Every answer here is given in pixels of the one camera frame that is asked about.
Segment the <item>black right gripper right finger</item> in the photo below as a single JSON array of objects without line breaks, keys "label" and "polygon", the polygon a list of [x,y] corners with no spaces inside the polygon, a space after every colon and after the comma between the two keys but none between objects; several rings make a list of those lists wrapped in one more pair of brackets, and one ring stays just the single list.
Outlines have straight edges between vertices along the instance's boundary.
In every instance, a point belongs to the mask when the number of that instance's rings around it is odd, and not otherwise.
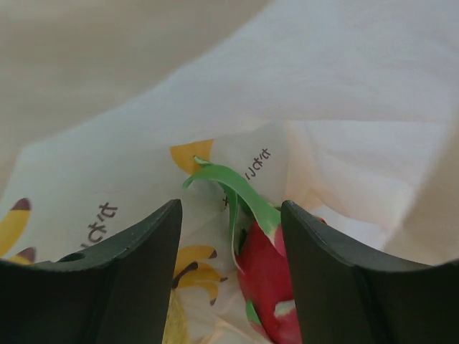
[{"label": "black right gripper right finger", "polygon": [[367,246],[292,201],[283,238],[304,343],[456,343],[458,262],[429,266]]}]

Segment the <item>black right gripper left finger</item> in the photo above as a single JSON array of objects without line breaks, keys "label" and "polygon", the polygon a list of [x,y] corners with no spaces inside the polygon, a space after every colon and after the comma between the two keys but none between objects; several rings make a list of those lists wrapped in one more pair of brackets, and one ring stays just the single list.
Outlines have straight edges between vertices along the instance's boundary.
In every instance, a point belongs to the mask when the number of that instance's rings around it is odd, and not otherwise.
[{"label": "black right gripper left finger", "polygon": [[182,223],[174,199],[57,262],[1,262],[3,343],[160,343]]}]

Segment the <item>red fake dragon fruit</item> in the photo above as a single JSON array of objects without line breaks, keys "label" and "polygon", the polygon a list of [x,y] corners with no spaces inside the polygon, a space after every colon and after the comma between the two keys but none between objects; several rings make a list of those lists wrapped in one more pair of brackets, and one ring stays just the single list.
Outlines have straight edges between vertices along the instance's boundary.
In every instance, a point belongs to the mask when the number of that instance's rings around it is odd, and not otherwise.
[{"label": "red fake dragon fruit", "polygon": [[194,181],[217,183],[229,207],[232,258],[251,326],[272,343],[301,343],[280,209],[230,167],[194,157]]}]

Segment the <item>banana print plastic bag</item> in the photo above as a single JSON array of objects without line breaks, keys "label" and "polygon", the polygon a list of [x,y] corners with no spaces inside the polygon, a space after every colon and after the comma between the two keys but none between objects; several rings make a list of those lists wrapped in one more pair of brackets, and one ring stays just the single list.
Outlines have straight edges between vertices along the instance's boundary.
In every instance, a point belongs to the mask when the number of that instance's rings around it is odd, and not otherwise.
[{"label": "banana print plastic bag", "polygon": [[170,199],[191,343],[263,343],[220,187],[233,168],[371,247],[458,257],[456,1],[3,1],[1,259],[56,261]]}]

